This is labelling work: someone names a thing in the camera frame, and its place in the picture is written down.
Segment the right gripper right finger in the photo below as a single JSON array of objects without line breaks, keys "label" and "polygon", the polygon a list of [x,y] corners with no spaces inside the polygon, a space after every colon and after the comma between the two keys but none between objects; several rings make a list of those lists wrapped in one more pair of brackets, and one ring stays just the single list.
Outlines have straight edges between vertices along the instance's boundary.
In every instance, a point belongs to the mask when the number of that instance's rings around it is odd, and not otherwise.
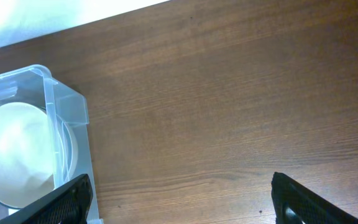
[{"label": "right gripper right finger", "polygon": [[275,172],[271,185],[276,224],[358,224],[358,218],[284,173]]}]

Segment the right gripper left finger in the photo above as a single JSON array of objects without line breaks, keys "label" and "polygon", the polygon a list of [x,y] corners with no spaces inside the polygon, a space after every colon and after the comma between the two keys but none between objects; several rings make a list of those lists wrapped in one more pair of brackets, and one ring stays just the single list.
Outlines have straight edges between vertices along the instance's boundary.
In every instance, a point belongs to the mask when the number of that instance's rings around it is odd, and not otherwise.
[{"label": "right gripper left finger", "polygon": [[88,174],[81,174],[0,224],[86,224],[93,189]]}]

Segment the cream white bowl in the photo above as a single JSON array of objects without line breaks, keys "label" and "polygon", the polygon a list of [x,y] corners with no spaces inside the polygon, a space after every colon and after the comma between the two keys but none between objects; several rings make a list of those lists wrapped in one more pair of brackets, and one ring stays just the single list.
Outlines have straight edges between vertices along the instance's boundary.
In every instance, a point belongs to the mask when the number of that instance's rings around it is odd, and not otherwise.
[{"label": "cream white bowl", "polygon": [[0,106],[1,204],[28,206],[55,189],[55,170],[73,177],[77,161],[71,128],[64,126],[53,140],[43,109],[22,102]]}]

